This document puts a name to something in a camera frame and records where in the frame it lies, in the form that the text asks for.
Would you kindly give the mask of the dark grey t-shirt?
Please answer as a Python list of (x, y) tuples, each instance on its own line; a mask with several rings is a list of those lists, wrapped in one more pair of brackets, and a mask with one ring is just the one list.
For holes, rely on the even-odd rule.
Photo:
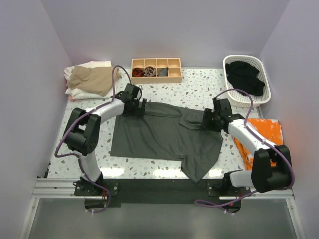
[(116, 117), (111, 155), (181, 161), (182, 172), (198, 183), (217, 163), (223, 138), (202, 127), (204, 111), (146, 103), (144, 115)]

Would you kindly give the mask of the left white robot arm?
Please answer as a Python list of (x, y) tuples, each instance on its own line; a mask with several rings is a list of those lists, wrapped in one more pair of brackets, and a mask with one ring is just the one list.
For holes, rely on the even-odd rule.
[(146, 99), (142, 99), (140, 87), (127, 84), (123, 91), (115, 94), (107, 102), (86, 110), (74, 108), (67, 123), (62, 143), (65, 143), (70, 155), (78, 158), (81, 178), (87, 181), (86, 190), (91, 195), (103, 191), (103, 176), (95, 155), (98, 145), (100, 126), (119, 115), (142, 117), (145, 112)]

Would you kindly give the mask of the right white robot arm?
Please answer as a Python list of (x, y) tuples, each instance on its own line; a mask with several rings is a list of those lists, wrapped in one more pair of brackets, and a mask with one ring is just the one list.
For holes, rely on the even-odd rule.
[(253, 187), (259, 193), (291, 188), (294, 176), (289, 149), (267, 140), (241, 114), (234, 114), (228, 99), (213, 98), (213, 105), (213, 109), (204, 110), (202, 128), (224, 131), (253, 155), (252, 169), (225, 173), (219, 189), (232, 196), (241, 187)]

